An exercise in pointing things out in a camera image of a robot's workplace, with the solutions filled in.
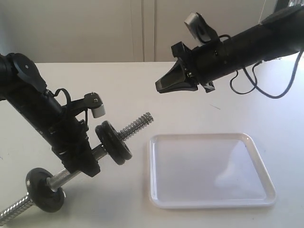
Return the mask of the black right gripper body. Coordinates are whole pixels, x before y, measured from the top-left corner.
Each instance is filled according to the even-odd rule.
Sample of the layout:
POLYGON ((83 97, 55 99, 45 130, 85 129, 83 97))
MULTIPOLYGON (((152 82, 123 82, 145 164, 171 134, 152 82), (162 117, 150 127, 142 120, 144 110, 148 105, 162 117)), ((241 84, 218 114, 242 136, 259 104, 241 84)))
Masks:
POLYGON ((235 45, 231 41, 215 41, 194 49, 179 42, 171 51, 183 66, 186 77, 203 86, 207 93, 215 90, 214 80, 235 71, 235 45))

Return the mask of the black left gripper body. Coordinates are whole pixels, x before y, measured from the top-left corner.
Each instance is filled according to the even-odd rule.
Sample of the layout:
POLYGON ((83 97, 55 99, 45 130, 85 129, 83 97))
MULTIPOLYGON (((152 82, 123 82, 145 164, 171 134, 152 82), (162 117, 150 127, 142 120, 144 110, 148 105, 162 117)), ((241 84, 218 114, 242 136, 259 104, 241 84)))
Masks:
POLYGON ((84 121, 78 121, 75 117, 62 119, 49 127, 52 151, 62 161, 66 168, 68 158, 82 152, 91 152, 84 121))

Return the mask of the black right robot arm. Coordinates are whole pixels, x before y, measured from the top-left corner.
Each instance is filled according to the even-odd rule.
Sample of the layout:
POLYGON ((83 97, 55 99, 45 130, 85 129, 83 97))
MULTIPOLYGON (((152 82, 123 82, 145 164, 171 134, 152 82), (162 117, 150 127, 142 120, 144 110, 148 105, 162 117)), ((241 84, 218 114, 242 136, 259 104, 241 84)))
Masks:
POLYGON ((185 25, 199 46, 183 42, 171 47, 177 59, 155 87, 160 94, 196 91, 202 85, 213 91, 213 81, 260 61, 300 52, 304 47, 304 8, 295 5, 271 14, 259 24, 221 40, 199 13, 191 13, 185 25))

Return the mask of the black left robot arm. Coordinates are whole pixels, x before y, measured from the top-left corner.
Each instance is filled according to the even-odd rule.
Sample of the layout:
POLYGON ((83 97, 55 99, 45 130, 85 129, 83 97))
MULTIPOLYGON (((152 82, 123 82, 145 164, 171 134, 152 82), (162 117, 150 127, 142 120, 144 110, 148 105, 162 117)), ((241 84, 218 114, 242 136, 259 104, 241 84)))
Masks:
POLYGON ((0 99, 8 101, 50 144, 70 173, 80 171, 93 177, 100 172, 87 136, 88 120, 76 118, 88 110, 94 118, 105 114, 97 93, 74 101, 64 88, 52 93, 32 60, 9 53, 0 57, 0 99))

